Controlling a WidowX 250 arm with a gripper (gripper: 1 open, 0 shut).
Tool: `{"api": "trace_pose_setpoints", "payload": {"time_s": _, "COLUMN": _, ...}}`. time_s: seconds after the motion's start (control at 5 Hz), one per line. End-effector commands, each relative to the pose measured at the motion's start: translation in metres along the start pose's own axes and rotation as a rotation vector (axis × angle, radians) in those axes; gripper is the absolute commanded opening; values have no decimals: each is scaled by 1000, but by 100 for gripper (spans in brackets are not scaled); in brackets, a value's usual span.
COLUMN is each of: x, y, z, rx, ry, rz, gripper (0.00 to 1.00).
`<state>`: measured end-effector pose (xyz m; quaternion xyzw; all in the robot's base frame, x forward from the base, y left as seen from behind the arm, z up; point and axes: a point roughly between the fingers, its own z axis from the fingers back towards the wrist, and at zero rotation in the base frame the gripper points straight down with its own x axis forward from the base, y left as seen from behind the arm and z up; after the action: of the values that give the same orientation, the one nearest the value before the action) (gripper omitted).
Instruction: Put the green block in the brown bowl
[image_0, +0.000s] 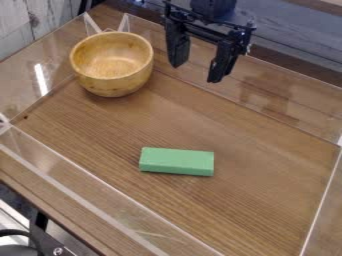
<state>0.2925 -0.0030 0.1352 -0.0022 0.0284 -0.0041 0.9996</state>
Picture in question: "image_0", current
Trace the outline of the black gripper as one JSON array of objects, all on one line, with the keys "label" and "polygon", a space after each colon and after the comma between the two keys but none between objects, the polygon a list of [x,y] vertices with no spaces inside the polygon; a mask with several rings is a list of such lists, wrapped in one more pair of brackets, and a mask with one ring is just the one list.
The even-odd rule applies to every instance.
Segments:
[{"label": "black gripper", "polygon": [[223,26],[229,35],[217,44],[207,82],[219,83],[235,66],[238,57],[246,55],[251,34],[257,30],[254,18],[235,11],[237,0],[185,0],[183,5],[164,0],[164,29],[168,61],[174,68],[183,65],[190,56],[190,36],[218,41],[223,38],[210,25]]}]

